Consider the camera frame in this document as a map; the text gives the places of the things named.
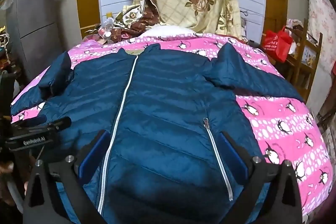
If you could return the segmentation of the person's left hand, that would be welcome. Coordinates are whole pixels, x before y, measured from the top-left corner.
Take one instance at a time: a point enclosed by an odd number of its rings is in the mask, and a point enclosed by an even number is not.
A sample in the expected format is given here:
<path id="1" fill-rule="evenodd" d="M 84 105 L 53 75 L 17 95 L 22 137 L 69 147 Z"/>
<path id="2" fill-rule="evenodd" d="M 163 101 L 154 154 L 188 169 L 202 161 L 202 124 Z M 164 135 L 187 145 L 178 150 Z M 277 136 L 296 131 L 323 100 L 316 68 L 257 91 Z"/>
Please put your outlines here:
<path id="1" fill-rule="evenodd" d="M 12 161 L 7 163 L 1 162 L 1 200 L 10 206 L 14 206 L 15 202 L 9 192 L 5 178 L 11 176 L 14 169 L 17 168 L 19 171 L 19 182 L 24 187 L 26 193 L 31 170 L 35 165 L 35 158 L 32 156 L 19 156 L 17 161 L 15 164 Z"/>

